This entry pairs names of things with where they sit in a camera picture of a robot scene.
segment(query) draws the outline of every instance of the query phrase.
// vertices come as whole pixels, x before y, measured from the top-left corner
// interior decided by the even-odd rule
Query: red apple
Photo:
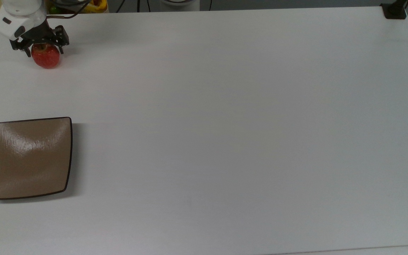
[[[46,69],[54,68],[59,63],[60,52],[55,45],[35,44],[31,48],[34,62]]]

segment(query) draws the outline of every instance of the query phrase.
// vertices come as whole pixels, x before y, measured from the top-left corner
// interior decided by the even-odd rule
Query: black cable
[[[58,5],[58,6],[75,6],[75,5],[82,5],[82,4],[84,4],[86,1],[82,1],[82,2],[76,2],[76,3],[73,3],[73,4],[64,4],[64,3],[58,3],[58,2],[56,2],[55,0],[50,0],[50,2],[52,2],[52,3],[54,3],[55,5]]]
[[[81,13],[81,11],[84,10],[84,8],[86,8],[86,6],[90,2],[91,2],[91,0],[86,0],[84,2],[81,2],[81,4],[83,4],[83,6],[77,12],[75,12],[72,16],[50,15],[50,16],[47,16],[47,19],[71,19],[71,18],[77,16],[79,13]]]
[[[125,2],[125,0],[122,0],[122,3],[120,3],[119,8],[118,8],[118,10],[116,11],[116,13],[118,13],[118,12],[119,12],[120,7],[122,7],[122,5],[124,4],[124,2]]]

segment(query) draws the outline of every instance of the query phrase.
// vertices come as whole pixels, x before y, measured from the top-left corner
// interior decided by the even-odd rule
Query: gray wall
[[[122,0],[107,0],[110,12],[115,12]],[[209,10],[210,0],[200,0],[201,11]],[[254,10],[279,8],[319,8],[379,6],[394,0],[212,0],[211,10]],[[159,0],[149,0],[151,11],[160,11]],[[141,0],[141,12],[148,12],[147,0]],[[136,12],[136,0],[126,0],[119,12]]]

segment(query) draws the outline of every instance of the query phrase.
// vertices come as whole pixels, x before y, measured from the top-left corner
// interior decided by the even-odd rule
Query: brown plate
[[[69,117],[0,122],[0,200],[63,192],[71,160]]]

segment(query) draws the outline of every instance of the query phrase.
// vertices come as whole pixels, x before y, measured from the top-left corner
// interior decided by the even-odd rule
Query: table surface
[[[380,7],[80,15],[56,69],[0,35],[0,121],[70,116],[68,189],[0,254],[408,245],[408,19]]]

